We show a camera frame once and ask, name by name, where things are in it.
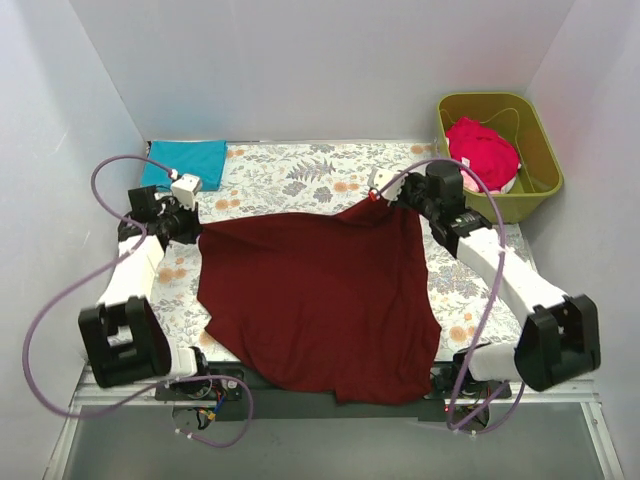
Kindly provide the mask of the dark red t-shirt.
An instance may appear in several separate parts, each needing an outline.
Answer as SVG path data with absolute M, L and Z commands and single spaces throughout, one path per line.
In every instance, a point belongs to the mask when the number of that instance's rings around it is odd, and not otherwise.
M 441 328 L 414 211 L 365 199 L 220 221 L 198 247 L 207 334 L 271 383 L 383 405 L 431 391 Z

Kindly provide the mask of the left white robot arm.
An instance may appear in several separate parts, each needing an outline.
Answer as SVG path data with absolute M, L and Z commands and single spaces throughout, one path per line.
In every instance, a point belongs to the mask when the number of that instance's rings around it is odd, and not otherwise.
M 202 232 L 196 194 L 201 180 L 184 175 L 158 198 L 154 186 L 128 191 L 131 211 L 118 226 L 119 263 L 97 305 L 78 317 L 94 378 L 102 388 L 160 378 L 178 380 L 193 400 L 213 386 L 197 347 L 179 347 L 163 332 L 150 305 L 156 272 L 172 242 L 194 244 Z

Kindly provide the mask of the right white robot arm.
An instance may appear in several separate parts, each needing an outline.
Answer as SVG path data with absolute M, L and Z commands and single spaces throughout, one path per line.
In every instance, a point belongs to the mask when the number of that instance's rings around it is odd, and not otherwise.
M 482 278 L 489 300 L 504 302 L 519 322 L 516 343 L 473 341 L 458 354 L 454 389 L 471 398 L 489 381 L 508 381 L 543 392 L 598 370 L 596 304 L 552 285 L 507 247 L 503 221 L 489 221 L 467 205 L 465 169 L 455 160 L 423 160 L 398 172 L 380 170 L 368 180 L 371 197 L 422 215 L 433 239 Z

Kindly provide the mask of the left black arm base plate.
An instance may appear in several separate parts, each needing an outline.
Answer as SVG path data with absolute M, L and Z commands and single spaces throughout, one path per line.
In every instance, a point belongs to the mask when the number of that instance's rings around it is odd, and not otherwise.
M 157 401 L 226 401 L 240 400 L 244 389 L 239 385 L 244 380 L 244 371 L 238 363 L 210 362 L 204 376 L 224 376 L 224 379 L 180 381 L 157 387 Z

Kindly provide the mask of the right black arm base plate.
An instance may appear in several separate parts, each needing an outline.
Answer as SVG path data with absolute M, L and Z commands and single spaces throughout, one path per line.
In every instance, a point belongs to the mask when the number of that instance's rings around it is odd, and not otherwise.
M 426 400 L 450 398 L 458 373 L 459 365 L 453 362 L 437 361 L 430 372 L 431 390 L 423 398 Z M 472 380 L 470 374 L 467 373 L 460 387 L 458 399 L 485 400 L 497 391 L 501 385 L 500 381 L 495 380 Z

